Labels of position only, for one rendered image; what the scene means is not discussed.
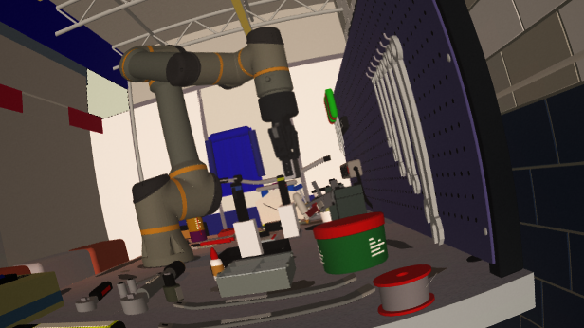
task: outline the green container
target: green container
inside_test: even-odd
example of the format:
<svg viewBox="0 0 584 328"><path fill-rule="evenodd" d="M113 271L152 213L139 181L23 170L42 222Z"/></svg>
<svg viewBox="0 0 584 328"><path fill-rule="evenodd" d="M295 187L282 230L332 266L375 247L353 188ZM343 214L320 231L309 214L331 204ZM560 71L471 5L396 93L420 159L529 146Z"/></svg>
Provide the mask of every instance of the green container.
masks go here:
<svg viewBox="0 0 584 328"><path fill-rule="evenodd" d="M381 212L328 222L318 225L313 231L326 273L357 272L388 259L385 218Z"/></svg>

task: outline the small bottle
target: small bottle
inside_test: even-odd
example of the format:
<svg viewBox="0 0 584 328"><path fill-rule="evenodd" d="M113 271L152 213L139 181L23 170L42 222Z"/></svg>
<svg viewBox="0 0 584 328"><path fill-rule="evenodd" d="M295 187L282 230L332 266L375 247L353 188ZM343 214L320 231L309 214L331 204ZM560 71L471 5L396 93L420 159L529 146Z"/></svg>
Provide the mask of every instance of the small bottle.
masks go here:
<svg viewBox="0 0 584 328"><path fill-rule="evenodd" d="M210 249L210 270L213 273L213 278L215 280L217 280L217 274L225 270L225 267L223 266L223 261L219 259L219 256L217 255L217 252L213 247Z"/></svg>

